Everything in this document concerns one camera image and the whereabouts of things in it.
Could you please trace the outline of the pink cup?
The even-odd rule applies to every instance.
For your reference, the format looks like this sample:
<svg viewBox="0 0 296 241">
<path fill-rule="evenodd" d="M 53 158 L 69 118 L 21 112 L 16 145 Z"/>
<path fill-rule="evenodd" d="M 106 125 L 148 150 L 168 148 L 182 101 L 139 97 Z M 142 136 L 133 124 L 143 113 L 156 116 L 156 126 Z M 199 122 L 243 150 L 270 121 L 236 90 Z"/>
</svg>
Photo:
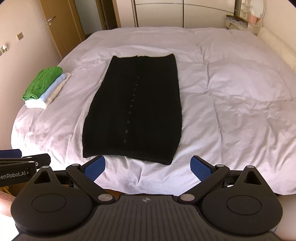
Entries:
<svg viewBox="0 0 296 241">
<path fill-rule="evenodd" d="M 247 21 L 251 24 L 256 25 L 257 23 L 257 17 L 252 14 L 247 14 Z"/>
</svg>

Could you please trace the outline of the black knit garment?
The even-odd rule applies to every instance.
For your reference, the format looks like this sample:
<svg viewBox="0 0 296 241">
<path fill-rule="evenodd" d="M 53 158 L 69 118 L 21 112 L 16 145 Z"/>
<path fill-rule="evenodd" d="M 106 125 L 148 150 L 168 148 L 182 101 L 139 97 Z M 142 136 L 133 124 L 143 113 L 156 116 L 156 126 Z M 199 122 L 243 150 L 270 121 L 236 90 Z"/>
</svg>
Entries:
<svg viewBox="0 0 296 241">
<path fill-rule="evenodd" d="M 113 56 L 84 122 L 83 157 L 118 155 L 170 165 L 181 133 L 175 56 Z"/>
</svg>

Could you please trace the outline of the green folded towel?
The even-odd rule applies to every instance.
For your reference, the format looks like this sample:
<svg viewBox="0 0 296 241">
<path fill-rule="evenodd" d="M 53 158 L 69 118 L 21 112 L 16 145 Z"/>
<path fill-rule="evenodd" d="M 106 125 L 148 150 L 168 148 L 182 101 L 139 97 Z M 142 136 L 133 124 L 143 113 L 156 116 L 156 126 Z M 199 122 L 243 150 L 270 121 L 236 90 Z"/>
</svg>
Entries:
<svg viewBox="0 0 296 241">
<path fill-rule="evenodd" d="M 41 70 L 25 90 L 22 99 L 38 99 L 62 73 L 63 69 L 58 66 Z"/>
</svg>

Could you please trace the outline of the wooden door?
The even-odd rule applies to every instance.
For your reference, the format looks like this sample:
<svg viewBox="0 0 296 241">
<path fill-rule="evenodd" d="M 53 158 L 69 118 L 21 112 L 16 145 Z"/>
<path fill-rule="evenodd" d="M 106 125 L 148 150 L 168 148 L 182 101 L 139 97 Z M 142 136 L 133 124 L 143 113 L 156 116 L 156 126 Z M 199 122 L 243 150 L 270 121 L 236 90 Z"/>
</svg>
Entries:
<svg viewBox="0 0 296 241">
<path fill-rule="evenodd" d="M 85 40 L 74 0 L 41 0 L 41 9 L 61 58 Z"/>
</svg>

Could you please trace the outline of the white bedside table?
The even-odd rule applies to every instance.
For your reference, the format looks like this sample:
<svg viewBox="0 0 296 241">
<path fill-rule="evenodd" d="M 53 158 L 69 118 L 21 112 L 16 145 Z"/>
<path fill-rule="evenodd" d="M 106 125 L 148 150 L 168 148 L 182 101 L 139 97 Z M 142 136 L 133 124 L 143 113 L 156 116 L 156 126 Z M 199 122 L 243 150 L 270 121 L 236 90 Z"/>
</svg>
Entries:
<svg viewBox="0 0 296 241">
<path fill-rule="evenodd" d="M 238 16 L 226 15 L 225 17 L 225 28 L 233 30 L 242 30 L 252 32 L 257 35 L 259 33 L 260 27 L 249 23 L 248 21 L 242 19 Z"/>
</svg>

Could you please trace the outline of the light blue folded cloth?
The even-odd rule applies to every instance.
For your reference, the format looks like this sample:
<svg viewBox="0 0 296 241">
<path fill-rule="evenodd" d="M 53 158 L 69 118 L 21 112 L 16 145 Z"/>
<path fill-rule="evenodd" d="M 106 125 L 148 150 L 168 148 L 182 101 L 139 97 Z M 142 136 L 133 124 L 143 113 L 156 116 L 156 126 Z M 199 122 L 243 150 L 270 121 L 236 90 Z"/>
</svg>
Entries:
<svg viewBox="0 0 296 241">
<path fill-rule="evenodd" d="M 46 101 L 50 94 L 56 89 L 56 87 L 67 77 L 66 73 L 62 73 L 49 87 L 48 89 L 39 97 L 39 99 Z"/>
</svg>

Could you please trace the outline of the beige folded cloth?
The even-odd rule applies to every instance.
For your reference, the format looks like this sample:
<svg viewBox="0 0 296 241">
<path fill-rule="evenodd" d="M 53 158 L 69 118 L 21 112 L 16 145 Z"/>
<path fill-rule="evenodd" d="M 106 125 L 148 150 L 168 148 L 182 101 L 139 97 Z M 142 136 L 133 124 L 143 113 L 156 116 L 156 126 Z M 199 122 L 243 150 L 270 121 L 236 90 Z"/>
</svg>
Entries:
<svg viewBox="0 0 296 241">
<path fill-rule="evenodd" d="M 53 90 L 53 92 L 49 95 L 45 102 L 45 106 L 47 107 L 49 104 L 52 103 L 52 101 L 57 97 L 63 86 L 66 84 L 68 79 L 71 77 L 71 73 L 66 73 L 66 78 Z"/>
</svg>

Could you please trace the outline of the white folded cloth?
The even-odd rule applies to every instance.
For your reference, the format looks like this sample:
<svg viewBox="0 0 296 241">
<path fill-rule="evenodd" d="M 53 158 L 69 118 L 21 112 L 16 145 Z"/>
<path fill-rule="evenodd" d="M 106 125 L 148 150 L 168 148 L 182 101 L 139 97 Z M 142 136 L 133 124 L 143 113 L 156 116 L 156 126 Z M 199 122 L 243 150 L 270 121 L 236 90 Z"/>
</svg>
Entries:
<svg viewBox="0 0 296 241">
<path fill-rule="evenodd" d="M 27 108 L 41 108 L 46 109 L 49 105 L 48 101 L 43 101 L 43 99 L 29 99 L 25 101 L 25 106 Z"/>
</svg>

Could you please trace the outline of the white wardrobe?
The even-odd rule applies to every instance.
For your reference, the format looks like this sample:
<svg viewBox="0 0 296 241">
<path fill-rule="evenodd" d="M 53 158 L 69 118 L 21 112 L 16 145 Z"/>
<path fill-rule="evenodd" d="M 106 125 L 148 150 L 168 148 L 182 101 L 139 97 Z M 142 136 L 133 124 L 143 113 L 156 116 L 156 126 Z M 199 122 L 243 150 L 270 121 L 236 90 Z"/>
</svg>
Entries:
<svg viewBox="0 0 296 241">
<path fill-rule="evenodd" d="M 113 1 L 116 20 L 124 27 L 223 28 L 233 0 Z"/>
</svg>

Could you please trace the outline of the wall switch plate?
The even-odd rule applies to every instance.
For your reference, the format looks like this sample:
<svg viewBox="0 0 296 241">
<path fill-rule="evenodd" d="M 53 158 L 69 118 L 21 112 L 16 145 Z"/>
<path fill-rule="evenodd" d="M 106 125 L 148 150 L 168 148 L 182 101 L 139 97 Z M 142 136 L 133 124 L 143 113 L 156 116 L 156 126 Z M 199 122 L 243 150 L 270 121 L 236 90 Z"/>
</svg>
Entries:
<svg viewBox="0 0 296 241">
<path fill-rule="evenodd" d="M 18 41 L 21 40 L 21 39 L 23 39 L 23 33 L 20 32 L 19 34 L 17 34 L 16 37 L 17 37 Z"/>
</svg>

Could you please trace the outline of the wall socket plate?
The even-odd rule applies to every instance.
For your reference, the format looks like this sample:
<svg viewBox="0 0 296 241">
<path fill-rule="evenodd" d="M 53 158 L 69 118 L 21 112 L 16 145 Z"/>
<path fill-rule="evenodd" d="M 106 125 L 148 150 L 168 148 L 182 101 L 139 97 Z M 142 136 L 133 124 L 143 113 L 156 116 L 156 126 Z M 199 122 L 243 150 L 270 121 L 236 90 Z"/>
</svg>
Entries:
<svg viewBox="0 0 296 241">
<path fill-rule="evenodd" d="M 0 46 L 0 56 L 5 53 L 6 51 L 8 51 L 8 47 L 6 44 Z"/>
</svg>

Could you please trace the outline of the white headboard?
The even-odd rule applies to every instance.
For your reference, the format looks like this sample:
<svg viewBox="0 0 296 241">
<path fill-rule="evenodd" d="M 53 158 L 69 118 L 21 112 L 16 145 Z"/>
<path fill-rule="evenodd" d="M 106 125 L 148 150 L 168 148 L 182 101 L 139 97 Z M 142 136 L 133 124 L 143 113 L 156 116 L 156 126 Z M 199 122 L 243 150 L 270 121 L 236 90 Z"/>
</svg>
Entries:
<svg viewBox="0 0 296 241">
<path fill-rule="evenodd" d="M 265 27 L 262 27 L 259 30 L 257 37 L 269 45 L 271 49 L 276 51 L 276 53 L 285 61 L 285 63 L 287 63 L 292 71 L 295 72 L 296 54 L 292 47 Z"/>
</svg>

